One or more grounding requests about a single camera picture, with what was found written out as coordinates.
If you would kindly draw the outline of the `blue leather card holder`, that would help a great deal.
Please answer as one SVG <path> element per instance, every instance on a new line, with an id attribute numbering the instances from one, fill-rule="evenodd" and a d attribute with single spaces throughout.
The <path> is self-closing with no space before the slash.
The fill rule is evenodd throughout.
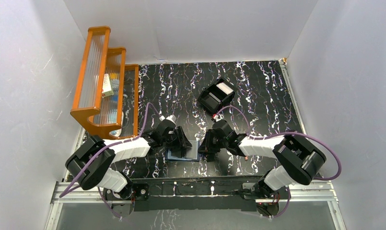
<path id="1" fill-rule="evenodd" d="M 192 147 L 188 147 L 186 149 L 178 150 L 175 152 L 171 152 L 171 150 L 167 150 L 165 154 L 165 159 L 168 161 L 199 161 L 199 152 L 198 148 L 200 142 L 197 140 L 190 140 Z"/>

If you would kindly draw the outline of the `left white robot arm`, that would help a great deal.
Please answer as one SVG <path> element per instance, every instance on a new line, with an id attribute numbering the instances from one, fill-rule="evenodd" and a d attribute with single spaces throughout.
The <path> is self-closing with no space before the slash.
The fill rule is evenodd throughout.
<path id="1" fill-rule="evenodd" d="M 122 141 L 91 136 L 66 161 L 65 167 L 83 190 L 101 187 L 128 199 L 133 192 L 132 181 L 111 164 L 130 158 L 144 158 L 151 149 L 164 147 L 178 157 L 184 157 L 194 145 L 181 126 L 166 118 L 156 128 Z"/>

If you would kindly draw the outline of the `black card box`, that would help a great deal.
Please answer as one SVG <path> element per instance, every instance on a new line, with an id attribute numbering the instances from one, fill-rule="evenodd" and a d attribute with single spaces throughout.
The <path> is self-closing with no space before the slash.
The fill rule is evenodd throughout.
<path id="1" fill-rule="evenodd" d="M 229 87 L 234 91 L 228 95 L 223 93 L 217 86 L 217 83 L 225 82 Z M 214 81 L 211 85 L 205 88 L 199 95 L 197 102 L 201 105 L 205 111 L 210 114 L 216 114 L 220 109 L 229 105 L 234 99 L 235 93 L 237 92 L 237 87 L 232 85 L 224 78 L 219 78 Z"/>

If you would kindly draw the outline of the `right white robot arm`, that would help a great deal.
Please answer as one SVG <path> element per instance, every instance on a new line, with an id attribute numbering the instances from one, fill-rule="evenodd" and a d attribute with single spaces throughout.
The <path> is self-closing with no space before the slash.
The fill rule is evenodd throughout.
<path id="1" fill-rule="evenodd" d="M 271 138 L 236 133 L 225 120 L 207 130 L 200 153 L 217 153 L 226 149 L 232 155 L 275 158 L 280 166 L 268 171 L 256 185 L 265 198 L 273 198 L 280 188 L 293 183 L 309 185 L 327 158 L 305 135 L 288 132 Z"/>

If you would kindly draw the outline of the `white card stack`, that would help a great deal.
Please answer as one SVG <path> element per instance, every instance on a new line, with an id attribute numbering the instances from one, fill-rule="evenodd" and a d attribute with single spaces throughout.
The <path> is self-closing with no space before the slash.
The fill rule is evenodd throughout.
<path id="1" fill-rule="evenodd" d="M 217 83 L 216 86 L 226 95 L 232 93 L 234 90 L 229 87 L 225 82 Z"/>

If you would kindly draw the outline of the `white red small box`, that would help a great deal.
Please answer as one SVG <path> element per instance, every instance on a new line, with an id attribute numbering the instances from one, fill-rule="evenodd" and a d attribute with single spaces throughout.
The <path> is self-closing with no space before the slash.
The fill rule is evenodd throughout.
<path id="1" fill-rule="evenodd" d="M 102 86 L 102 90 L 101 90 L 101 96 L 102 96 L 102 98 L 105 98 L 105 97 L 112 96 L 112 95 L 114 95 L 114 91 L 112 89 L 109 74 L 106 73 L 106 74 L 104 74 L 104 78 L 103 78 L 103 86 Z"/>

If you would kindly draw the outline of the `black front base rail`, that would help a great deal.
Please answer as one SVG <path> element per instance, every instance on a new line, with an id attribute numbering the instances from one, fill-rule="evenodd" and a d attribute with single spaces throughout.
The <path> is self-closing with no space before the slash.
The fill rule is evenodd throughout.
<path id="1" fill-rule="evenodd" d="M 132 188 L 124 197 L 109 189 L 103 189 L 103 196 L 116 211 L 127 204 L 130 212 L 238 209 L 275 216 L 285 207 L 289 193 L 285 187 L 262 189 L 260 179 L 256 175 L 141 178 L 132 179 Z"/>

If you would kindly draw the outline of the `orange wooden rack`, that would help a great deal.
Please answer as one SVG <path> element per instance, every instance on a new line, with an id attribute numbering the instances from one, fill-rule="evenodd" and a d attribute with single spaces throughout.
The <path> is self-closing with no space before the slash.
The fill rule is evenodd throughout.
<path id="1" fill-rule="evenodd" d="M 88 132 L 103 139 L 125 139 L 138 134 L 139 66 L 126 64 L 124 47 L 109 47 L 111 29 L 90 27 L 71 116 Z M 114 95 L 102 98 L 104 74 Z"/>

